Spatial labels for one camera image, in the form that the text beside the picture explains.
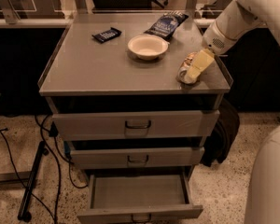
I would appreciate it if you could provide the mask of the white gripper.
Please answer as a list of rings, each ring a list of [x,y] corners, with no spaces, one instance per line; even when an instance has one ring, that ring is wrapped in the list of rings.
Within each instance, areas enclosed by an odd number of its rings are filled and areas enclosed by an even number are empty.
[[[183,64],[189,66],[184,75],[185,82],[196,82],[199,75],[221,55],[232,48],[247,32],[264,25],[256,15],[243,8],[237,0],[232,0],[203,34],[201,49],[189,53]]]

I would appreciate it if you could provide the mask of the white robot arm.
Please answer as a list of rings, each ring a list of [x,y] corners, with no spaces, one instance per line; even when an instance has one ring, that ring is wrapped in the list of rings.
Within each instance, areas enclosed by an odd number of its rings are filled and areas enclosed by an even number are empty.
[[[280,0],[232,0],[204,32],[203,48],[179,74],[180,80],[195,83],[217,55],[262,24],[280,46]],[[244,224],[280,224],[280,126],[268,134],[254,160]]]

